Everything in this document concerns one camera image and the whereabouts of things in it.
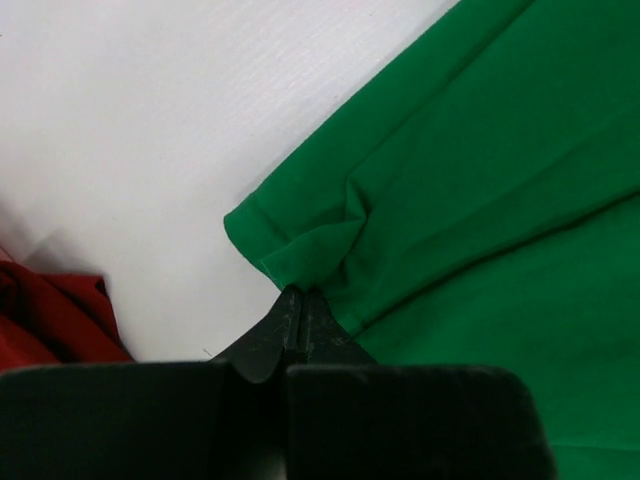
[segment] red fabric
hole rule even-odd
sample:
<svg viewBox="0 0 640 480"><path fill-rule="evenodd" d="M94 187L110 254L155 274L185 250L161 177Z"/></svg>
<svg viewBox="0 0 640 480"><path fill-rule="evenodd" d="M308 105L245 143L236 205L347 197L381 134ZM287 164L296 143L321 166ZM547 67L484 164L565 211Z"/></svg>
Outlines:
<svg viewBox="0 0 640 480"><path fill-rule="evenodd" d="M130 360L102 278L39 275L0 261L0 372Z"/></svg>

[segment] cloth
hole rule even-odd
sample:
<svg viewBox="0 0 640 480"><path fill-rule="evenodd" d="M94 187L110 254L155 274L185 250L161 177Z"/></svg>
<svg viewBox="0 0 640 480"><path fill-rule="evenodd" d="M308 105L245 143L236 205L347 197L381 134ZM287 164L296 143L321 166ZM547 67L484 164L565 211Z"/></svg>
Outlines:
<svg viewBox="0 0 640 480"><path fill-rule="evenodd" d="M0 372L130 360L101 278L38 275L0 261Z"/></svg>
<svg viewBox="0 0 640 480"><path fill-rule="evenodd" d="M379 361L518 374L567 480L640 473L639 22L463 0L225 218Z"/></svg>

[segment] white table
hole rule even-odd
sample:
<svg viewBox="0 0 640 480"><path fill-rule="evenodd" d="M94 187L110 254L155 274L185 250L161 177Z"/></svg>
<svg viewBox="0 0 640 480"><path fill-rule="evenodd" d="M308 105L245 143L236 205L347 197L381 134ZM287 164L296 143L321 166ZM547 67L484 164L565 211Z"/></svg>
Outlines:
<svg viewBox="0 0 640 480"><path fill-rule="evenodd" d="M222 217L455 0L0 0L0 243L106 275L138 360L277 296Z"/></svg>

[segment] crumpled red cloth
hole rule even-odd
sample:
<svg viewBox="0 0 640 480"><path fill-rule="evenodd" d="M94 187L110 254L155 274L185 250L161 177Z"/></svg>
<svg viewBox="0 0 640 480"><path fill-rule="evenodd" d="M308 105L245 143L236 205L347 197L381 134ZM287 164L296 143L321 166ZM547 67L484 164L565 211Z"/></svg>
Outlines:
<svg viewBox="0 0 640 480"><path fill-rule="evenodd" d="M37 274L0 261L0 372L130 360L101 277Z"/></svg>

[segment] green fabric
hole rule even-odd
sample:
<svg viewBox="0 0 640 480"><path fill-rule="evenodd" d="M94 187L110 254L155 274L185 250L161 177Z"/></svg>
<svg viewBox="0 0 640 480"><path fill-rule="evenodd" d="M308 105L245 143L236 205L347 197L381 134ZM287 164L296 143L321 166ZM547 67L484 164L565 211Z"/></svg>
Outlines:
<svg viewBox="0 0 640 480"><path fill-rule="evenodd" d="M225 219L391 364L511 369L567 480L640 478L640 2L465 0Z"/></svg>

